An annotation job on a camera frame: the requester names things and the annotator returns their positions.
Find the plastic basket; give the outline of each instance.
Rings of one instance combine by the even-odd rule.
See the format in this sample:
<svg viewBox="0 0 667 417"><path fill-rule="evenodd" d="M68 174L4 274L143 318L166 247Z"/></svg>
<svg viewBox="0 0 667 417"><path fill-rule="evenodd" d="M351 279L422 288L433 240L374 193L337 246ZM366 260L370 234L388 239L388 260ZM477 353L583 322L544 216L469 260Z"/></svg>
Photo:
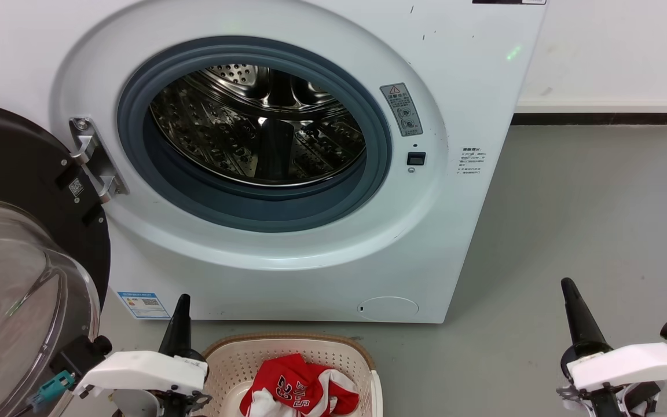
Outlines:
<svg viewBox="0 0 667 417"><path fill-rule="evenodd" d="M217 341L204 351L212 396L194 415L243 417L239 404L267 359L299 353L306 362L335 368L357 385L360 403L352 417L382 417L382 388L372 358L349 338L313 333L254 333Z"/></svg>

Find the screw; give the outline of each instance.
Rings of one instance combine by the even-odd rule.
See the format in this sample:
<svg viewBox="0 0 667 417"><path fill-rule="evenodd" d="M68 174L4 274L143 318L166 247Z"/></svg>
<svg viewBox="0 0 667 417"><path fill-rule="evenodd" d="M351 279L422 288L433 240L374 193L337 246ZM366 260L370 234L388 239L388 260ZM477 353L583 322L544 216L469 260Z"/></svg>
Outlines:
<svg viewBox="0 0 667 417"><path fill-rule="evenodd" d="M87 127L89 127L89 122L86 119L77 119L75 124L79 130L87 130Z"/></svg>

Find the gray rubber gasket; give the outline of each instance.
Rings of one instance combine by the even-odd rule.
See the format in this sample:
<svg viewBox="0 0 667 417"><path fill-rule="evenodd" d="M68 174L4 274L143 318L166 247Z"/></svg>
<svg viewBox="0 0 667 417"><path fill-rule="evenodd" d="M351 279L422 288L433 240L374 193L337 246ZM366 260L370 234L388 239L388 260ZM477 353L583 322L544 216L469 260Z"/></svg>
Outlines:
<svg viewBox="0 0 667 417"><path fill-rule="evenodd" d="M270 189L223 180L173 150L148 114L170 82L218 64L255 64L320 85L362 129L365 158L311 186ZM220 36L175 45L147 61L125 86L117 122L127 158L162 197L206 221L254 232L294 232L328 224L356 210L378 190L391 161L391 136L374 98L354 77L312 52L270 39Z"/></svg>

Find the teal connector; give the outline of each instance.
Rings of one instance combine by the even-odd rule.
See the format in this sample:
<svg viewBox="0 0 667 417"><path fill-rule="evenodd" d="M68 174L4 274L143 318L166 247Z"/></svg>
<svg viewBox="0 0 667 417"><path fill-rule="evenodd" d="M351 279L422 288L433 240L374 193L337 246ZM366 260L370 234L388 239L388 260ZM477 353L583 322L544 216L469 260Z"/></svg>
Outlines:
<svg viewBox="0 0 667 417"><path fill-rule="evenodd" d="M37 394L34 394L27 399L27 404L32 406L33 412L39 412L45 404L58 399L66 392L66 390L71 388L74 383L76 383L74 377L72 377L68 371L63 371L44 383L44 385L40 385Z"/></svg>

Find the gray floor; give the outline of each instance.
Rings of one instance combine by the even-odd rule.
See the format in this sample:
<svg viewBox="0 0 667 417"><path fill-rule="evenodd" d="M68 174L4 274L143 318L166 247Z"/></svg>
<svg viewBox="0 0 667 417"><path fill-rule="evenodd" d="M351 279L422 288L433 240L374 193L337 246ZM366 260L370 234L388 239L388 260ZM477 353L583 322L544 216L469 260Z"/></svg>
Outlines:
<svg viewBox="0 0 667 417"><path fill-rule="evenodd" d="M566 276L610 344L659 341L667 127L511 129L445 324L196 322L193 344L271 330L357 338L378 365L387 417L577 415L554 393L570 342ZM101 329L117 349L156 349L164 326L133 320L109 295ZM76 399L65 415L112 409L104 396Z"/></svg>

